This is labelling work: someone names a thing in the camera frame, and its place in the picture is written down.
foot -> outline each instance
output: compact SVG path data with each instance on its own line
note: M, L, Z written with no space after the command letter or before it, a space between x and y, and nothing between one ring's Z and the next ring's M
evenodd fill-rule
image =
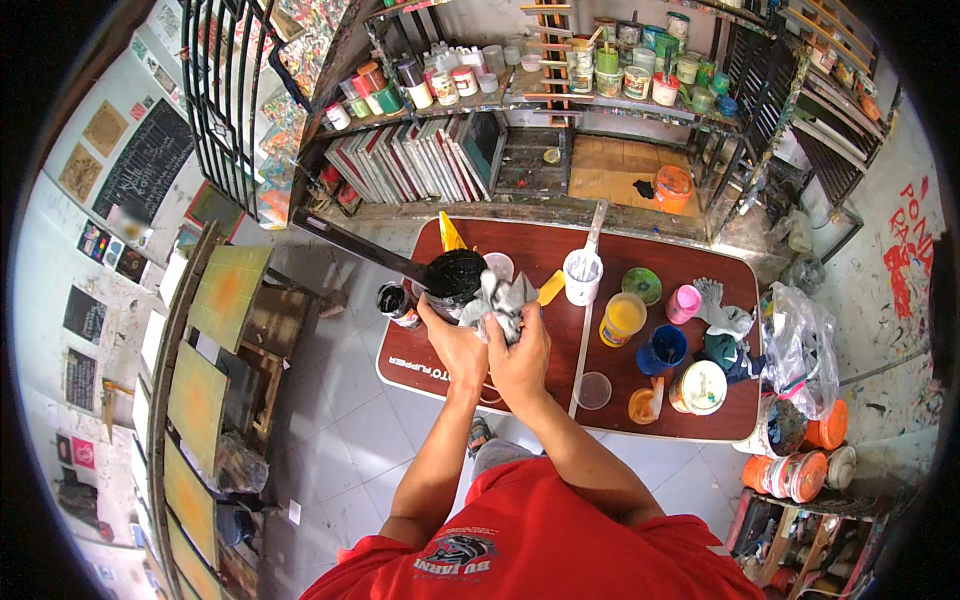
M480 446L496 438L483 417L474 417L470 424L470 436L467 440L467 453L470 458L476 456Z

orange lid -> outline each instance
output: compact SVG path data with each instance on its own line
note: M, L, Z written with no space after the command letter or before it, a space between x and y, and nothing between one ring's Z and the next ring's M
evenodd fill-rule
M790 496L797 502L809 502L817 497L827 480L827 455L820 450L808 452L791 486Z

plastic bag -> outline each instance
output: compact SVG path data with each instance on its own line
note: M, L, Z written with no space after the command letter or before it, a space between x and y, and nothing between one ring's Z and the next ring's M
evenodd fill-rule
M267 461L251 450L235 431L221 434L215 468L216 487L221 493L261 493L270 474Z
M775 281L772 326L764 327L763 377L808 419L825 418L840 390L833 330L836 319L798 288Z

yellow board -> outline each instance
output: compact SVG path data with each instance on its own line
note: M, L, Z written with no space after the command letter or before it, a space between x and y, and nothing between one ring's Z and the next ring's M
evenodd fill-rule
M163 490L167 504L180 520L183 531L193 541L204 560L213 568L217 559L217 536L213 523L213 497L194 472L170 435L163 450Z
M197 556L190 542L183 535L183 532L177 526L177 522L167 511L167 531L170 532L170 551L174 555L174 563L178 567L178 577L180 579L180 590L183 597L189 600L200 598L200 600L221 600L223 596L223 587L216 577L210 573L209 567L202 558Z
M217 440L223 421L227 376L185 340L180 340L170 385L167 417L197 457L198 467L213 475Z
M624 204L660 212L663 206L655 199L640 196L634 183L653 181L661 167L674 165L690 172L690 165L682 152L629 140L595 135L578 135L573 145L570 169L569 196L572 198L607 198L614 204ZM699 218L697 194L673 214Z
M190 324L236 354L253 294L263 281L273 251L244 246L214 249L190 305Z

cloth rag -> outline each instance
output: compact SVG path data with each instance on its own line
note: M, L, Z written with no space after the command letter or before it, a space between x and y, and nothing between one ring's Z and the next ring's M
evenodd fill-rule
M520 311L525 303L536 300L539 294L522 271L511 283L507 279L497 279L496 274L488 269L480 274L477 297L464 306L458 325L475 328L477 336L486 342L489 338L483 316L493 312L507 345L515 344L520 339L520 322L523 320Z

